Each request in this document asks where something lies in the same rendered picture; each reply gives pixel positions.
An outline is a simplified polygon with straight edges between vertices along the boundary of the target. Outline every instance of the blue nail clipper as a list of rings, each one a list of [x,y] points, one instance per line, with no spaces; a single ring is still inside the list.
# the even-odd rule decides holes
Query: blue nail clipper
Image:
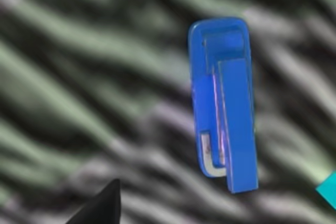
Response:
[[[258,188],[248,28],[240,18],[201,20],[189,30],[198,162],[227,177],[231,193]]]

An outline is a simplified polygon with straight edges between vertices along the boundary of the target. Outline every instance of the zebra print fabric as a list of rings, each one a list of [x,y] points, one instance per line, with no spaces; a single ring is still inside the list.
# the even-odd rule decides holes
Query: zebra print fabric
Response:
[[[2,3],[0,223],[65,223],[114,178],[123,224],[336,223],[315,191],[336,166],[333,0]],[[192,22],[232,15],[260,181],[240,195],[198,167],[186,49]]]

